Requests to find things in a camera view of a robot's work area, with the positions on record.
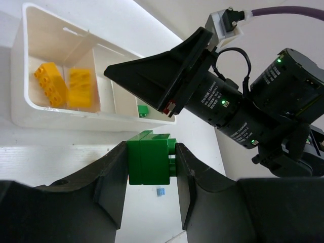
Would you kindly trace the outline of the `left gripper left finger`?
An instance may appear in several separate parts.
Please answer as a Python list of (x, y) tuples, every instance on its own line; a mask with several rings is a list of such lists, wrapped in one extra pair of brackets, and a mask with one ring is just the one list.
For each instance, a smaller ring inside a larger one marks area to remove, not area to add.
[(53, 182), (1, 181), (1, 242), (114, 242), (128, 178), (127, 145)]

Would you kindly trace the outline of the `yellow curved lego brick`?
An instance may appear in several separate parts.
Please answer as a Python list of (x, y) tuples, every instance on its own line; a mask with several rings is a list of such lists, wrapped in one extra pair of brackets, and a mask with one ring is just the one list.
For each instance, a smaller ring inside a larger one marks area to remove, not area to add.
[(70, 68), (67, 88), (67, 107), (96, 109), (93, 74), (89, 68)]

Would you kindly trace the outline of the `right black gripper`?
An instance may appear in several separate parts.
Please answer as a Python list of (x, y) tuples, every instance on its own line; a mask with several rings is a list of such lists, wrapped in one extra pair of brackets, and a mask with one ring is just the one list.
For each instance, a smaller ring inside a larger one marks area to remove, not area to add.
[(109, 65), (104, 75), (159, 112), (186, 108), (246, 149), (253, 163), (278, 177), (323, 176), (323, 70), (290, 48), (254, 81), (239, 87), (217, 68), (207, 46), (212, 33), (197, 29), (164, 53)]

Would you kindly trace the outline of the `yellow long lego brick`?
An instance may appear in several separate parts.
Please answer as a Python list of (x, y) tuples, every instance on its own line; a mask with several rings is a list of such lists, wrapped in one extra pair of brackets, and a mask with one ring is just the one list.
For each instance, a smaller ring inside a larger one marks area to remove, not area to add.
[(51, 107), (66, 105), (67, 86), (54, 62), (42, 63), (34, 72), (34, 77)]

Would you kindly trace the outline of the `light blue lego plate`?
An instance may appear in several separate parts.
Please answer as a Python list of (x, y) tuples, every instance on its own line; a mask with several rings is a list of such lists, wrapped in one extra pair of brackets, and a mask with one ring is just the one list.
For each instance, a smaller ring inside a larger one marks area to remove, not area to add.
[(165, 194), (166, 194), (165, 188), (157, 188), (156, 189), (156, 195), (157, 195), (157, 197), (164, 196)]

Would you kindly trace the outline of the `green small lego brick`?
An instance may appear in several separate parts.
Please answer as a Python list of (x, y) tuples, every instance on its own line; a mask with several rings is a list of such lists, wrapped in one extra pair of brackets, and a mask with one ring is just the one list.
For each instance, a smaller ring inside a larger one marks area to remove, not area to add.
[(127, 141), (129, 184), (169, 185), (176, 177), (177, 140), (146, 130)]

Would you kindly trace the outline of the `green square lego brick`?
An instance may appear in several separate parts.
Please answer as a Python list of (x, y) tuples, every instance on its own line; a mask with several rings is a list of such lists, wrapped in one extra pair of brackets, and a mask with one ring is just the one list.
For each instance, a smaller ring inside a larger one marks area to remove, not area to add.
[(137, 108), (138, 108), (138, 114), (140, 118), (147, 117), (147, 115), (149, 114), (148, 106), (138, 105)]

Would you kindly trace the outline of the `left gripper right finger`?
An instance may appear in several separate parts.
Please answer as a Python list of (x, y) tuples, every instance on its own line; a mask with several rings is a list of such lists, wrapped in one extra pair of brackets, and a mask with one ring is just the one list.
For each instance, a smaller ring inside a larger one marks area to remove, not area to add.
[(233, 181), (183, 143), (176, 168), (189, 242), (323, 242), (323, 178)]

